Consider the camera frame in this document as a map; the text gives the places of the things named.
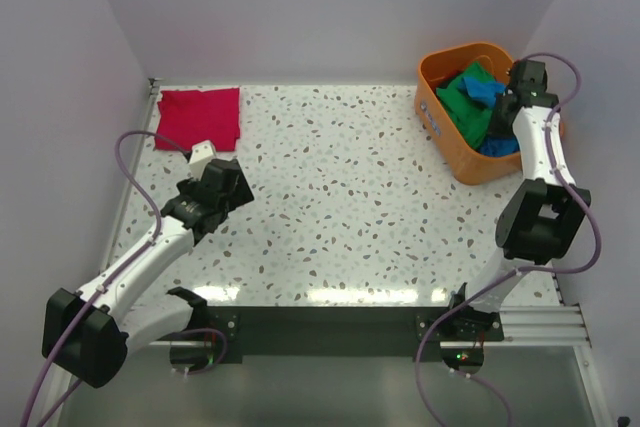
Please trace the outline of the blue t shirt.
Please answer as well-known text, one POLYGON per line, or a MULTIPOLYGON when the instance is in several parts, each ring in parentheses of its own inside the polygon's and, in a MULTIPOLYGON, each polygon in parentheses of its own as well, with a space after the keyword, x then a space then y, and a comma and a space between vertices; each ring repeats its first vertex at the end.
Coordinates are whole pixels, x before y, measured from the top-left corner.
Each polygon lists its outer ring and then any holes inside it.
MULTIPOLYGON (((495 80, 482 81, 463 75, 458 89, 471 100, 481 104, 484 111, 491 115, 496 106, 497 96, 505 91, 505 85, 495 80)), ((519 144, 515 137, 499 138, 485 133, 477 151, 488 157, 504 157, 517 153, 519 144)))

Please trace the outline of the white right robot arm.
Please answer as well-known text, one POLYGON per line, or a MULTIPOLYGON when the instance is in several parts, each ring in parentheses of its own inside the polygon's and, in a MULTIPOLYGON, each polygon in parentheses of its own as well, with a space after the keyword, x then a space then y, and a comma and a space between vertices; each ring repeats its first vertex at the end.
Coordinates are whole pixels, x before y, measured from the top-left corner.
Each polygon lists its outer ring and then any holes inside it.
POLYGON ((493 255, 452 295, 438 328, 443 336, 474 341, 498 328, 506 297, 527 274, 543 272, 567 254, 586 216, 591 194, 569 172, 560 136, 562 104, 547 84, 546 67, 532 54, 513 64, 497 97, 489 132, 518 141, 523 179, 498 218, 493 255))

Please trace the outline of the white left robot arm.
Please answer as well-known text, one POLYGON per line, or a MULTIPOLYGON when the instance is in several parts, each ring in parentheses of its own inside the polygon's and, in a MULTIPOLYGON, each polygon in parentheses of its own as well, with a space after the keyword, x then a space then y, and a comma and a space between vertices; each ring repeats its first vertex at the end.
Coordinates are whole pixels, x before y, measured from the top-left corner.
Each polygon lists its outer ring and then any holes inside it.
POLYGON ((179 195, 160 222, 121 259, 75 292, 60 288, 47 301, 42 355, 91 387, 111 381, 129 347, 124 319, 173 262, 214 233, 235 209, 254 200, 238 160, 212 159, 198 178, 177 184, 179 195))

